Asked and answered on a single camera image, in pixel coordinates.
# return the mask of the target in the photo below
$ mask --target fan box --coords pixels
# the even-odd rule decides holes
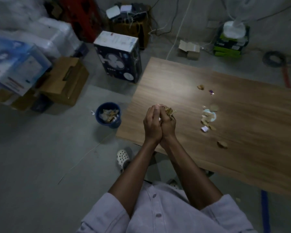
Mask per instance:
[[[108,75],[138,82],[142,72],[138,38],[102,31],[94,46]]]

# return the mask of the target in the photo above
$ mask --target rolled sleeve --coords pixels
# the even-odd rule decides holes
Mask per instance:
[[[246,215],[230,195],[222,196],[219,201],[207,206],[201,212],[229,232],[255,232]]]
[[[126,232],[130,218],[122,204],[105,193],[81,222],[77,233]]]

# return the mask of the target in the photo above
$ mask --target wood grain tabletop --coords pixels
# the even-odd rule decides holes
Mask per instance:
[[[290,89],[152,57],[116,136],[142,145],[142,121],[157,103],[177,110],[176,136],[199,167],[291,197]],[[203,133],[203,106],[211,104],[217,130]]]

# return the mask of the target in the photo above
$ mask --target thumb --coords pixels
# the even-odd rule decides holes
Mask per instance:
[[[166,114],[165,108],[159,107],[159,109],[160,109],[160,115],[161,115],[162,121],[163,122],[170,121],[169,116]]]
[[[155,105],[154,106],[154,111],[153,111],[153,121],[159,122],[159,114],[160,114],[159,105]]]

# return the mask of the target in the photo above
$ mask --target forearm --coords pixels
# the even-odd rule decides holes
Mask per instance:
[[[222,193],[196,165],[178,140],[171,138],[167,144],[166,152],[191,205],[201,210],[217,202]]]
[[[108,191],[120,201],[129,217],[132,216],[155,148],[155,144],[145,142],[128,168],[125,169]]]

